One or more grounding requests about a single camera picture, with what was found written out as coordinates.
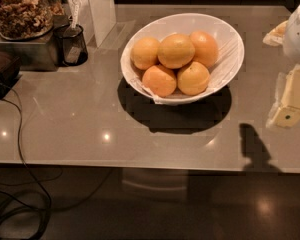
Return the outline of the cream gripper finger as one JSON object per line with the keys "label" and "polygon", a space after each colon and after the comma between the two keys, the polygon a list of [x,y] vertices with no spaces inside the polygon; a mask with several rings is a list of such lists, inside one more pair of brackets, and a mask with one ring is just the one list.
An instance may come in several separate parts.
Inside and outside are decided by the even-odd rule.
{"label": "cream gripper finger", "polygon": [[268,115],[268,128],[292,128],[300,121],[300,64],[287,74],[280,73],[275,88],[275,102]]}
{"label": "cream gripper finger", "polygon": [[285,35],[285,30],[287,26],[287,21],[284,21],[268,32],[263,38],[263,43],[269,46],[280,46],[283,44],[283,38]]}

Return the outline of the white rounded gripper body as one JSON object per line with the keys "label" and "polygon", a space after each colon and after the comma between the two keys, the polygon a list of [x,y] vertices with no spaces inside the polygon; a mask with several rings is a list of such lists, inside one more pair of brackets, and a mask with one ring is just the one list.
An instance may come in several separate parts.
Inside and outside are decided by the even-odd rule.
{"label": "white rounded gripper body", "polygon": [[300,5],[288,19],[283,38],[283,52],[292,61],[300,64]]}

